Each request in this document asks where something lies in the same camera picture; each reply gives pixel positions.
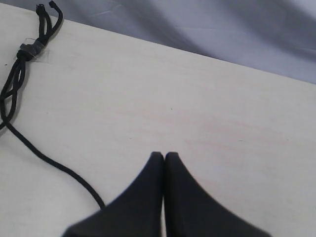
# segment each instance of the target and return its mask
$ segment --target tabletop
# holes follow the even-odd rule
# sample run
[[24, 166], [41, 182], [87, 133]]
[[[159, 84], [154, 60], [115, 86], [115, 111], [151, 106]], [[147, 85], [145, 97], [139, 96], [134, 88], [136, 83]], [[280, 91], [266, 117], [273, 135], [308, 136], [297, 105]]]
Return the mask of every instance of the tabletop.
[[[0, 4], [0, 20], [2, 86], [38, 17]], [[152, 151], [177, 151], [238, 216], [274, 237], [316, 236], [316, 85], [67, 20], [27, 74], [13, 124], [106, 203]], [[0, 192], [0, 236], [61, 236], [98, 210], [7, 130]]]

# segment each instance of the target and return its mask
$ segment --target black elastic cord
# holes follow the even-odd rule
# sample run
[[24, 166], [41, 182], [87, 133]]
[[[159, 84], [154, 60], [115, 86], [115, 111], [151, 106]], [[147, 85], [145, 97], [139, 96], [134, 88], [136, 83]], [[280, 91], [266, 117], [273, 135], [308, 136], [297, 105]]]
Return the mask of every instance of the black elastic cord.
[[[63, 21], [63, 13], [56, 5], [56, 3], [51, 1], [49, 5], [58, 12], [58, 20], [56, 24], [52, 26], [51, 19], [48, 13], [46, 12], [44, 5], [37, 5], [36, 13], [39, 16], [39, 37], [35, 40], [34, 44], [21, 45], [20, 50], [17, 53], [17, 59], [13, 64], [8, 79], [5, 82], [3, 89], [0, 93], [0, 115], [2, 119], [2, 123], [0, 123], [0, 130], [4, 127], [7, 127], [7, 129], [9, 129], [38, 158], [56, 167], [57, 169], [64, 171], [65, 173], [69, 174], [74, 179], [76, 179], [93, 196], [93, 198], [99, 204], [100, 208], [104, 208], [104, 202], [102, 201], [98, 193], [92, 188], [91, 185], [89, 185], [81, 176], [76, 174], [73, 170], [67, 168], [66, 166], [52, 160], [51, 158], [41, 153], [10, 123], [16, 112], [18, 91], [22, 87], [23, 82], [25, 80], [26, 62], [31, 61], [35, 56], [41, 53], [43, 48], [47, 45], [49, 38], [57, 32]], [[7, 113], [6, 111], [7, 99], [11, 99], [11, 107], [9, 113]]]

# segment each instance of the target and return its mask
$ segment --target black cord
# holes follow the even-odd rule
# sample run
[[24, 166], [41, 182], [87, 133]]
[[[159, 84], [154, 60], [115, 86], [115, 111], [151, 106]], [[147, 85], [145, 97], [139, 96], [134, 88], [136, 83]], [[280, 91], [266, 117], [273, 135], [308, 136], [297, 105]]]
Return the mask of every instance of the black cord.
[[[63, 13], [56, 5], [55, 2], [49, 2], [49, 6], [54, 8], [58, 12], [58, 20], [54, 26], [52, 26], [51, 19], [45, 10], [43, 4], [37, 5], [36, 13], [39, 16], [39, 37], [33, 44], [22, 44], [20, 50], [17, 53], [17, 59], [14, 62], [12, 69], [9, 73], [8, 79], [5, 82], [3, 89], [0, 93], [0, 115], [2, 123], [0, 124], [0, 130], [3, 128], [9, 129], [27, 148], [29, 148], [38, 158], [54, 166], [55, 168], [64, 171], [71, 177], [76, 179], [82, 186], [84, 186], [88, 192], [96, 200], [100, 208], [104, 208], [105, 204], [102, 201], [98, 193], [88, 184], [81, 176], [76, 174], [73, 170], [66, 166], [52, 160], [43, 153], [41, 153], [29, 140], [27, 140], [18, 130], [16, 130], [10, 121], [13, 119], [16, 107], [18, 91], [22, 87], [25, 80], [26, 62], [31, 61], [35, 56], [39, 55], [43, 48], [47, 45], [49, 38], [52, 37], [63, 21]], [[9, 113], [6, 111], [6, 100], [11, 99], [11, 107]]]

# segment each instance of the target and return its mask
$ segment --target white cloth backdrop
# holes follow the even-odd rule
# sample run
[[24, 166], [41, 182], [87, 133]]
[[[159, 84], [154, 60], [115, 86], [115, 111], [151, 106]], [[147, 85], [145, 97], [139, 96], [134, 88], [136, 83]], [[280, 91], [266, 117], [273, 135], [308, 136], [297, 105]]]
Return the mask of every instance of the white cloth backdrop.
[[[0, 2], [34, 10], [49, 0]], [[315, 0], [56, 2], [66, 19], [316, 83]]]

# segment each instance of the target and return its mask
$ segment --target white table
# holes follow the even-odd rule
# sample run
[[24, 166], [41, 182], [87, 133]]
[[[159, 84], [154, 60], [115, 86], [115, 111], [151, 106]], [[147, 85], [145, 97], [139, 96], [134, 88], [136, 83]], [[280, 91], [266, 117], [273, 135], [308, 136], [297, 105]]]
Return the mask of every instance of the white table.
[[[0, 21], [3, 85], [38, 18], [0, 4]], [[30, 64], [14, 125], [106, 203], [151, 151], [178, 151], [238, 216], [275, 237], [316, 236], [316, 85], [70, 21], [48, 48], [48, 60]], [[0, 193], [0, 236], [57, 237], [98, 210], [8, 131]]]

